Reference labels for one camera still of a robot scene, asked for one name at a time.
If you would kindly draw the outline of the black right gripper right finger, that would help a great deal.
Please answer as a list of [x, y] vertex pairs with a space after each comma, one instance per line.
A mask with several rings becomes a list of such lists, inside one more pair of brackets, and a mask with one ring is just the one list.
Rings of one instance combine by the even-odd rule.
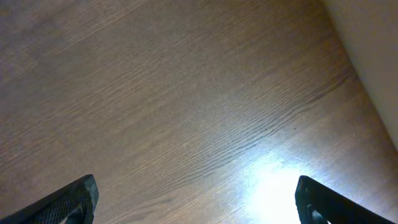
[[304, 224], [394, 224], [306, 175], [298, 179], [295, 204]]

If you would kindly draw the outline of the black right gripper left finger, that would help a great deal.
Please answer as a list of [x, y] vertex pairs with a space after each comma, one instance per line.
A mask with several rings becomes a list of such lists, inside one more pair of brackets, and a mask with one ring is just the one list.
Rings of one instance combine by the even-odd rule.
[[3, 218], [1, 223], [92, 224], [98, 199], [94, 175], [88, 174]]

